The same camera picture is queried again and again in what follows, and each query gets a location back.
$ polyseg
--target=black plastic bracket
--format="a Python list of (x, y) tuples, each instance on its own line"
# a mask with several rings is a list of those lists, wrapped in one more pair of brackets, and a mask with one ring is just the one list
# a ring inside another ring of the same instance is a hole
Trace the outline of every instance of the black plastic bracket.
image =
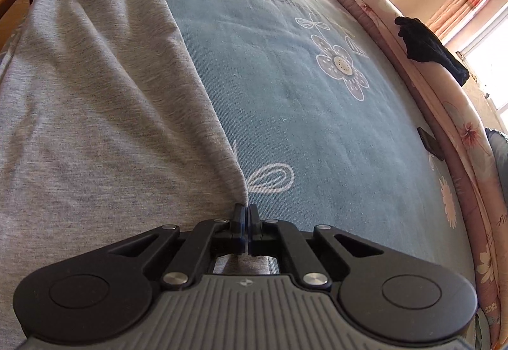
[(326, 294), (351, 325), (385, 343), (439, 343), (476, 313), (473, 286), (450, 270), (329, 225), (301, 232), (261, 222), (255, 205), (192, 232), (164, 225), (39, 269), (17, 287), (14, 311), (27, 336), (45, 342), (106, 341), (144, 319), (164, 290), (193, 288), (218, 257), (245, 251), (276, 258), (296, 287)]

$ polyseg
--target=white flower print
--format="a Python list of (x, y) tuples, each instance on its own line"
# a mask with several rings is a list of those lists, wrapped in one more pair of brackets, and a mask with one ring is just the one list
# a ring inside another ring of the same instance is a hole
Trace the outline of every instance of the white flower print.
[(301, 17), (296, 17), (295, 20), (296, 23), (298, 23), (301, 27), (306, 29), (319, 28), (324, 30), (330, 30), (330, 27), (323, 22), (314, 22), (307, 19), (303, 19)]
[(483, 284), (487, 281), (494, 281), (494, 266), (492, 266), (492, 259), (488, 245), (486, 247), (486, 252), (481, 252), (479, 254), (479, 259), (482, 264), (477, 266), (477, 271), (479, 274), (484, 274), (481, 283)]
[(457, 213), (455, 211), (455, 203), (453, 202), (453, 194), (451, 193), (450, 186), (444, 177), (442, 181), (439, 179), (439, 183), (441, 184), (441, 195), (443, 196), (446, 218), (450, 223), (450, 227), (455, 228), (457, 226)]
[(460, 111), (449, 102), (443, 102), (443, 106), (460, 134), (462, 143), (473, 163), (474, 172), (482, 180), (489, 178), (495, 168), (494, 157), (489, 155), (488, 142), (483, 139), (485, 135), (483, 124), (479, 121), (476, 113), (468, 109)]
[[(233, 139), (233, 154), (238, 161), (238, 145)], [(271, 163), (262, 166), (247, 179), (247, 190), (249, 193), (276, 194), (287, 191), (293, 186), (295, 173), (286, 163)]]
[(436, 165), (434, 164), (434, 156), (432, 154), (429, 154), (429, 164), (430, 169), (434, 171), (436, 169)]
[(332, 23), (335, 26), (337, 26), (342, 32), (344, 32), (344, 35), (346, 37), (350, 37), (350, 38), (354, 38), (355, 37), (355, 34), (351, 30), (345, 28), (344, 26), (341, 26), (339, 23), (336, 23), (336, 22), (332, 22)]
[(362, 72), (354, 67), (353, 61), (346, 49), (339, 45), (333, 47), (322, 37), (311, 36), (314, 44), (324, 55), (317, 55), (317, 64), (321, 70), (334, 79), (344, 80), (347, 88), (357, 100), (364, 100), (362, 88), (368, 88), (369, 82)]
[(370, 59), (369, 56), (367, 56), (366, 52), (355, 42), (351, 37), (346, 36), (344, 37), (344, 40), (346, 41), (347, 45), (351, 48), (351, 51), (357, 55), (366, 57), (367, 59)]
[(496, 310), (496, 308), (497, 308), (497, 304), (496, 303), (492, 303), (490, 306), (485, 307), (484, 313), (485, 314), (491, 313), (492, 311)]

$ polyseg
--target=floral blanket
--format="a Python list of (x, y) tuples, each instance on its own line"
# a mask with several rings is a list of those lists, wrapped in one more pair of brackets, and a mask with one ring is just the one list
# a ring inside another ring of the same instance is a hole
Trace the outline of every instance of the floral blanket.
[(508, 339), (508, 215), (492, 149), (471, 101), (435, 62), (407, 58), (388, 0), (337, 0), (364, 27), (406, 83), (439, 141), (466, 225), (478, 302), (487, 316), (492, 348)]

